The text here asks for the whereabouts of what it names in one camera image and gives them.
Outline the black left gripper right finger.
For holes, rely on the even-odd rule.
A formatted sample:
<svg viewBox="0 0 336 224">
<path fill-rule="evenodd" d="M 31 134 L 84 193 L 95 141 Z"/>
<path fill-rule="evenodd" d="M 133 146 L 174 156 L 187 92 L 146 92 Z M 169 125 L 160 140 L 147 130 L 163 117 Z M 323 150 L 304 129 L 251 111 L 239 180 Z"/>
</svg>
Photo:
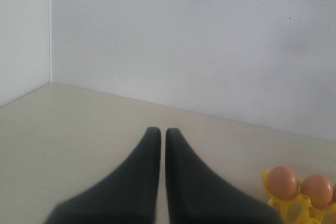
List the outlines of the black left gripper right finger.
<svg viewBox="0 0 336 224">
<path fill-rule="evenodd" d="M 280 214 L 212 171 L 181 131 L 169 128 L 165 183 L 170 223 L 282 223 Z"/>
</svg>

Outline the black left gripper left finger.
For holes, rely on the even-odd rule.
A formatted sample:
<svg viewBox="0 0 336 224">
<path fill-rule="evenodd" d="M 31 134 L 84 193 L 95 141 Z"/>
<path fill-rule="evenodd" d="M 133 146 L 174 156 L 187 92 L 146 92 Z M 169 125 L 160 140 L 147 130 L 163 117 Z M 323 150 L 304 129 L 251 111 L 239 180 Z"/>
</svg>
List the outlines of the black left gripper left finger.
<svg viewBox="0 0 336 224">
<path fill-rule="evenodd" d="M 130 155 L 106 178 L 59 203 L 46 223 L 155 223 L 161 132 L 146 129 Z"/>
</svg>

